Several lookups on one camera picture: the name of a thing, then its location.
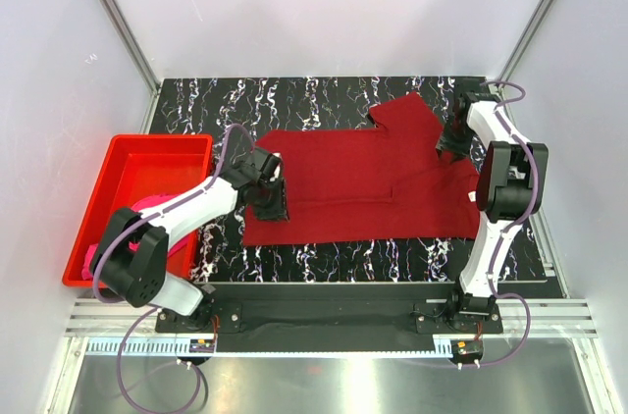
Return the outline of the dark red t shirt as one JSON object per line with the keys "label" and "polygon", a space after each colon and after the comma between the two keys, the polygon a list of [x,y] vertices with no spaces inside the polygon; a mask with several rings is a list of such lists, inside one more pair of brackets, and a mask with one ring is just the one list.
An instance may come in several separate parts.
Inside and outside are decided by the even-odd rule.
{"label": "dark red t shirt", "polygon": [[288,219],[245,215],[247,246],[390,238],[472,239],[479,211],[469,160],[439,158],[443,130],[418,93],[372,107],[370,129],[274,129],[258,146],[280,153]]}

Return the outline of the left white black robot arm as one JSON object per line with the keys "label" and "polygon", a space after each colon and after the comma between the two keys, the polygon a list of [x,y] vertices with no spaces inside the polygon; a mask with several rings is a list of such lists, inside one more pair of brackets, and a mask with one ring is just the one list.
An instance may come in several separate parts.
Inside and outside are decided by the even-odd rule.
{"label": "left white black robot arm", "polygon": [[207,293],[166,270],[168,253],[202,225],[245,205],[274,221],[288,217],[279,157],[272,155],[260,167],[229,167],[160,206],[139,212],[119,209],[91,260],[95,297],[103,303],[168,309],[190,331],[204,330],[212,318]]}

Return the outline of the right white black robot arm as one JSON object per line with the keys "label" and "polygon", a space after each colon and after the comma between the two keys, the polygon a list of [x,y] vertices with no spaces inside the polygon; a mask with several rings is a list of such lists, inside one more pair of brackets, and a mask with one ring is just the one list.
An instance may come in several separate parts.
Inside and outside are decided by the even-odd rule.
{"label": "right white black robot arm", "polygon": [[549,149],[527,138],[503,113],[505,105],[524,95],[501,101],[480,86],[464,87],[454,95],[436,145],[439,155],[454,161],[469,155],[475,137],[486,150],[475,191],[480,225],[454,301],[445,308],[448,325],[458,332],[471,330],[498,299],[497,279],[510,245],[541,207]]}

